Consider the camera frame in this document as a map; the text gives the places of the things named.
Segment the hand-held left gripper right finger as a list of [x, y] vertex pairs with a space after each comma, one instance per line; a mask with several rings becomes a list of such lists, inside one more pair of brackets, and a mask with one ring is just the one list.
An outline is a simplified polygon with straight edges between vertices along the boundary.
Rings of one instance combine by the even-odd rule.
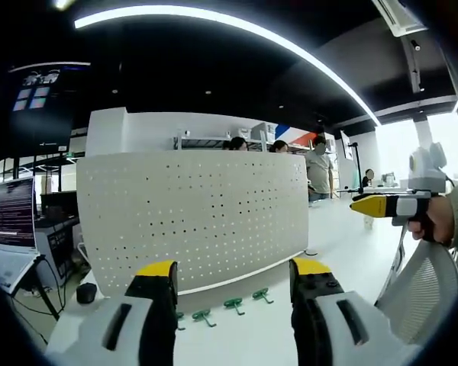
[[299, 365], [407, 365], [421, 350], [396, 336], [381, 310], [345, 292], [326, 265], [292, 258], [289, 275]]

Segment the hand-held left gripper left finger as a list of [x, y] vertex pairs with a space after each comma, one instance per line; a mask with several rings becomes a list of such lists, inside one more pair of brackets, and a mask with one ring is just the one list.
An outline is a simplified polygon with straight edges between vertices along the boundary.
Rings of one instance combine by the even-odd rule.
[[172, 365], [178, 317], [175, 260], [140, 269], [121, 296], [103, 301], [54, 365]]

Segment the person's right hand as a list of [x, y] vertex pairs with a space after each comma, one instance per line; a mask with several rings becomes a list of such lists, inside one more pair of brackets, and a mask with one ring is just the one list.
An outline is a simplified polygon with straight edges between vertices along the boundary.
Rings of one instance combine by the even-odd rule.
[[408, 231], [413, 239], [436, 242], [443, 246], [451, 244], [454, 235], [453, 207], [447, 196], [436, 196], [429, 200], [427, 219], [408, 221]]

